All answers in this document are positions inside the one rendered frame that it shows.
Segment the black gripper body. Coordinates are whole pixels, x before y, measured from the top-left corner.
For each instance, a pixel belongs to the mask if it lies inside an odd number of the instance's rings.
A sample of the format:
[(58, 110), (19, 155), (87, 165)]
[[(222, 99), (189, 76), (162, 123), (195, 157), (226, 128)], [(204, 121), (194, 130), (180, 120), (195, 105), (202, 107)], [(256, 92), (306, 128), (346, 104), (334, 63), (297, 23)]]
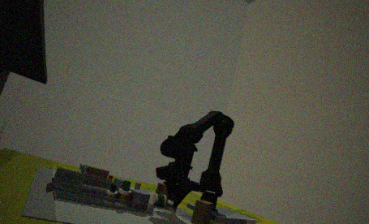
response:
[(180, 188), (198, 192), (200, 190), (200, 185), (196, 182), (190, 181), (188, 178), (189, 171), (193, 168), (191, 163), (182, 162), (179, 160), (175, 160), (175, 162), (177, 162), (176, 164), (178, 166), (178, 175), (173, 175), (167, 177), (166, 179), (159, 179), (165, 180), (165, 183), (178, 185)]

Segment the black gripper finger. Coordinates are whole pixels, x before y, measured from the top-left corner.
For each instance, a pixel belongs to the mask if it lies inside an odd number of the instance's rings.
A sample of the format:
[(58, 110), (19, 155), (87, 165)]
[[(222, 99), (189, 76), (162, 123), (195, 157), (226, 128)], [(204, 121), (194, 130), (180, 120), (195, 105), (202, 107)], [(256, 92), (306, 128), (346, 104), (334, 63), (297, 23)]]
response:
[(175, 190), (173, 208), (177, 208), (180, 202), (188, 195), (191, 190), (173, 186)]
[(166, 188), (167, 188), (167, 200), (170, 200), (171, 196), (172, 196), (172, 193), (175, 194), (175, 190), (174, 190), (174, 187), (173, 186), (178, 186), (178, 185), (173, 185), (173, 184), (168, 184), (168, 183), (165, 183), (163, 182), (165, 185), (166, 185)]

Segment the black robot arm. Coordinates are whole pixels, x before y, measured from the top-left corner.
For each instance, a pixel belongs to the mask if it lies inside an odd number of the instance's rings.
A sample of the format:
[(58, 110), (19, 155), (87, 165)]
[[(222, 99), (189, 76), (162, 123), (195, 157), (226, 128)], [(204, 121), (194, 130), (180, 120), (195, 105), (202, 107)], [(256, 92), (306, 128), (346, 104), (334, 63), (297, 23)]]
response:
[[(201, 175), (200, 192), (203, 192), (201, 200), (213, 203), (212, 211), (218, 211), (216, 209), (217, 197), (221, 197), (223, 194), (219, 169), (226, 139), (231, 135), (234, 128), (233, 119), (220, 111), (210, 111), (196, 123), (182, 126), (175, 136), (168, 136), (168, 139), (161, 144), (160, 150), (165, 157), (190, 163), (192, 162), (194, 152), (198, 152), (195, 144), (203, 138), (203, 133), (211, 126), (213, 126), (216, 136), (208, 168)], [(156, 168), (158, 178), (166, 179), (167, 177), (178, 175), (177, 162), (174, 165), (171, 163), (169, 162), (167, 166)], [(210, 192), (206, 192), (206, 190)], [(211, 192), (215, 192), (215, 194)]]

